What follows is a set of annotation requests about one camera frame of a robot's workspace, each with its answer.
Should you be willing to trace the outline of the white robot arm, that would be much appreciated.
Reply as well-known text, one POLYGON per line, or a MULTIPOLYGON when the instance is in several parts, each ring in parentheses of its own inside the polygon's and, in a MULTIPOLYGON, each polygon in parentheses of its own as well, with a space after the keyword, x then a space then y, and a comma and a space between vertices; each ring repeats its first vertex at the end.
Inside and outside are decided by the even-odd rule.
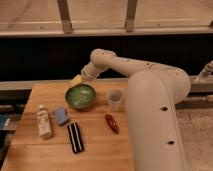
POLYGON ((108 69, 128 78, 125 110, 135 171, 189 171, 175 109, 190 92, 188 74, 174 66, 95 49, 74 79, 92 81, 108 69))

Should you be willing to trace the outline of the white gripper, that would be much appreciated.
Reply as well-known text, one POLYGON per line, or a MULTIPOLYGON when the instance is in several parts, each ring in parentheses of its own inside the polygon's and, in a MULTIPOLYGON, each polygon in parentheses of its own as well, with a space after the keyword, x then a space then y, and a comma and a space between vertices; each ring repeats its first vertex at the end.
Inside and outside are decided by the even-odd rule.
POLYGON ((82 83, 83 82, 82 78, 85 81, 91 81, 96 78, 96 68, 92 63, 88 63, 87 65, 85 65, 81 70, 81 75, 78 74, 73 79, 71 79, 69 82, 69 86, 74 87, 82 83))

